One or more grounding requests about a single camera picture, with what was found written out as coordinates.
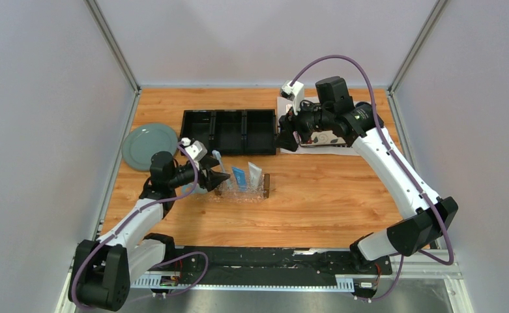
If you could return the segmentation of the light blue toothbrush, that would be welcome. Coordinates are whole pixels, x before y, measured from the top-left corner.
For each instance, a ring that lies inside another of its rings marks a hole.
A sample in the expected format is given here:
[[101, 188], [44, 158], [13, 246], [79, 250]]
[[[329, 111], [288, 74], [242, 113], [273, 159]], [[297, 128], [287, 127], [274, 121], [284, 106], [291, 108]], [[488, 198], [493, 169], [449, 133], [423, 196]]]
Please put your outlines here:
[[[222, 159], [222, 155], [219, 151], [217, 150], [213, 150], [212, 151], [212, 156], [218, 161], [219, 163], [219, 166], [220, 166], [220, 169], [221, 169], [221, 172], [223, 173], [227, 173], [227, 170], [225, 169], [225, 166], [224, 166], [224, 162], [223, 162], [223, 159]], [[225, 190], [228, 191], [228, 192], [231, 192], [232, 189], [233, 189], [233, 184], [231, 182], [231, 178], [228, 178], [226, 181], [226, 188]]]

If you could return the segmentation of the blue toothpaste tube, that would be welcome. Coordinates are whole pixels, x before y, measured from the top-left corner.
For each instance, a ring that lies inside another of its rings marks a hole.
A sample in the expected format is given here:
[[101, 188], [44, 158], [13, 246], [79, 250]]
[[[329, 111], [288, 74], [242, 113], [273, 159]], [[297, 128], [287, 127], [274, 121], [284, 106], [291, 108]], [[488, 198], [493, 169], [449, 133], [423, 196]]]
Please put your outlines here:
[[231, 169], [236, 180], [237, 188], [241, 192], [246, 192], [248, 190], [248, 183], [246, 182], [245, 171], [234, 166], [232, 166]]

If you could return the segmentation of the grey white toothpaste tube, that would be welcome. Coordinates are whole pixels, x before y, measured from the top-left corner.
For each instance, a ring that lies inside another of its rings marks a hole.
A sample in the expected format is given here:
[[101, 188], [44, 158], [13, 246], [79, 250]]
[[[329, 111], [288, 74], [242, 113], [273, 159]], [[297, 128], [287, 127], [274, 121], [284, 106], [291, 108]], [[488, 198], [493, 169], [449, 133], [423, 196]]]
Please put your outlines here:
[[252, 162], [248, 163], [250, 185], [253, 189], [257, 189], [262, 178], [262, 169]]

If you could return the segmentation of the light blue mug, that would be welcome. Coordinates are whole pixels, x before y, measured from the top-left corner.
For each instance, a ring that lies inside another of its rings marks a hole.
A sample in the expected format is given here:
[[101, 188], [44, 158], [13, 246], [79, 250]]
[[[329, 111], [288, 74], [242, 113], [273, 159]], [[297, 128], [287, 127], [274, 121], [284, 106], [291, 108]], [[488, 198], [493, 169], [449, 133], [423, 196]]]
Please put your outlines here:
[[189, 193], [190, 195], [202, 195], [208, 192], [205, 188], [200, 187], [198, 184], [194, 185], [192, 183], [182, 186], [181, 191], [182, 193]]

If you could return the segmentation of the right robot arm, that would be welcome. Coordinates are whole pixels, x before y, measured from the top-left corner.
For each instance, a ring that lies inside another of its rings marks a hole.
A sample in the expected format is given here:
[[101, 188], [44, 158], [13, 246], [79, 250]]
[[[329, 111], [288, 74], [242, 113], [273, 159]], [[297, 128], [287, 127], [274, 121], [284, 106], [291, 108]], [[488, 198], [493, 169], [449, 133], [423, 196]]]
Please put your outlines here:
[[378, 258], [395, 253], [411, 256], [442, 237], [458, 211], [456, 201], [441, 197], [425, 184], [399, 152], [372, 105], [354, 102], [343, 78], [333, 76], [315, 86], [318, 102], [304, 98], [302, 83], [283, 84], [280, 95], [292, 107], [279, 118], [276, 146], [296, 151], [301, 143], [311, 143], [314, 133], [331, 131], [370, 165], [403, 218], [351, 244], [352, 269], [366, 273]]

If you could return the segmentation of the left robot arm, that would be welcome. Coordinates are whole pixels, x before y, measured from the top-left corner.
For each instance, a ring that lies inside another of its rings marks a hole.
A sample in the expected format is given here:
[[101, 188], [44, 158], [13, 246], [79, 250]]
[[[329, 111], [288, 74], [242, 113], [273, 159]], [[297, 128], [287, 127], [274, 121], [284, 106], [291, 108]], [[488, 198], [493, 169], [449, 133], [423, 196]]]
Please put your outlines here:
[[191, 184], [210, 192], [230, 178], [228, 173], [214, 171], [218, 161], [200, 148], [181, 151], [188, 159], [183, 165], [167, 151], [155, 153], [150, 176], [132, 210], [109, 232], [77, 246], [68, 299], [78, 308], [118, 311], [141, 275], [155, 266], [163, 271], [175, 266], [173, 238], [151, 229], [177, 200], [187, 197], [187, 193], [178, 196], [178, 188]]

